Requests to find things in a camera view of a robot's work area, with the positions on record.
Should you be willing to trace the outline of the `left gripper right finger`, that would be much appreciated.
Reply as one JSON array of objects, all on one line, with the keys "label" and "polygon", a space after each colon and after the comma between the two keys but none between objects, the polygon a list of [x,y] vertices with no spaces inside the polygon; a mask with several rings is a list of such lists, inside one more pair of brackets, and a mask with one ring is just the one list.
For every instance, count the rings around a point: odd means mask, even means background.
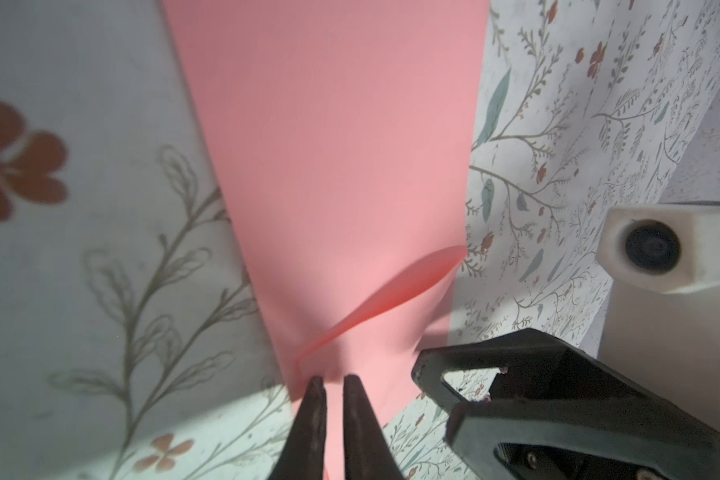
[{"label": "left gripper right finger", "polygon": [[343,443],[346,480],[403,480],[363,383],[347,375],[343,385]]}]

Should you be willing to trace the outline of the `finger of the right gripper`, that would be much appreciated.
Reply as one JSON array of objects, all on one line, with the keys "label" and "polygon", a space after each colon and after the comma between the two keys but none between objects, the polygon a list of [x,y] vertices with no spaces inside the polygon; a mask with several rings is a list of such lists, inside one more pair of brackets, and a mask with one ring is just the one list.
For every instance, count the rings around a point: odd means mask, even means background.
[{"label": "finger of the right gripper", "polygon": [[412,378],[482,479],[720,479],[720,432],[539,330],[423,350]]}]

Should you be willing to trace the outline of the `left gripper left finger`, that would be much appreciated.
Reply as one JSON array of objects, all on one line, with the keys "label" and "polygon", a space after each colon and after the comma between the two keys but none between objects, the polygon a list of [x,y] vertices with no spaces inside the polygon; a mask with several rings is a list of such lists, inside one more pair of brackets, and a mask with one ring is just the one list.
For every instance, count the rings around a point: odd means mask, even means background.
[{"label": "left gripper left finger", "polygon": [[327,428],[324,380],[313,376],[269,480],[321,480]]}]

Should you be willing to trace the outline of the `pink square paper sheet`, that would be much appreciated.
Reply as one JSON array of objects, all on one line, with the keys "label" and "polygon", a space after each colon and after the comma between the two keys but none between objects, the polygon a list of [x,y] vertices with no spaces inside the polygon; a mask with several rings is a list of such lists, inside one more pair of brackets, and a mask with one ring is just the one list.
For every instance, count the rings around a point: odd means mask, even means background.
[{"label": "pink square paper sheet", "polygon": [[340,479],[344,377],[386,423],[448,336],[489,5],[163,8],[289,393],[325,380]]}]

